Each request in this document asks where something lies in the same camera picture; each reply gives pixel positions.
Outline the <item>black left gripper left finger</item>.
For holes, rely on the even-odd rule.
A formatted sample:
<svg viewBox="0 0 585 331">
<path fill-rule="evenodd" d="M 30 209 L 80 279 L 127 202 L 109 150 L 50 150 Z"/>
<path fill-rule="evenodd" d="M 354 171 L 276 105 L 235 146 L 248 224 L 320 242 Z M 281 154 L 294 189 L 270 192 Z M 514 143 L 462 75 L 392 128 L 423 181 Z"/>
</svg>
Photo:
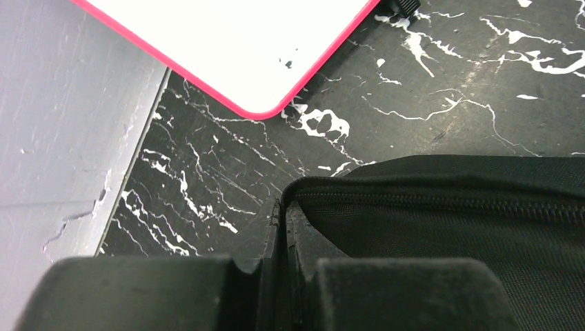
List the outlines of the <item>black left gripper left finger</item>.
<svg viewBox="0 0 585 331">
<path fill-rule="evenodd" d="M 221 253 L 59 261 L 17 329 L 271 330 L 279 211 L 265 202 Z"/>
</svg>

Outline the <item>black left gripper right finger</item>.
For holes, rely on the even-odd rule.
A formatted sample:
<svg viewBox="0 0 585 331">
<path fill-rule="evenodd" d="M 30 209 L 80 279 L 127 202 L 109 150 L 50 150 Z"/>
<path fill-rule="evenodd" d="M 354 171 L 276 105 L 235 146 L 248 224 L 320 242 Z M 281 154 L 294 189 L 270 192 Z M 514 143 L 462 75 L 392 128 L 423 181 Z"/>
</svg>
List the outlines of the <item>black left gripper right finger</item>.
<svg viewBox="0 0 585 331">
<path fill-rule="evenodd" d="M 482 262 L 415 254 L 391 213 L 288 207 L 293 330 L 518 330 Z"/>
</svg>

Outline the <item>black backpack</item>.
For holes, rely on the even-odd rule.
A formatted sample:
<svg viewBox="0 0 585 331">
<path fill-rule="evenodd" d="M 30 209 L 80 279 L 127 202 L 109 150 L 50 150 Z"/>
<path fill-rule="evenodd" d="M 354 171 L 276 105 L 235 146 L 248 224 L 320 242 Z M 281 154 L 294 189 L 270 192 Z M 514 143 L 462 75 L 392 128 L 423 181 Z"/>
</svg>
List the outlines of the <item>black backpack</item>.
<svg viewBox="0 0 585 331">
<path fill-rule="evenodd" d="M 304 177 L 281 198 L 371 205 L 395 216 L 415 254 L 484 263 L 502 283 L 518 330 L 584 329 L 584 159 L 422 155 L 342 177 Z"/>
</svg>

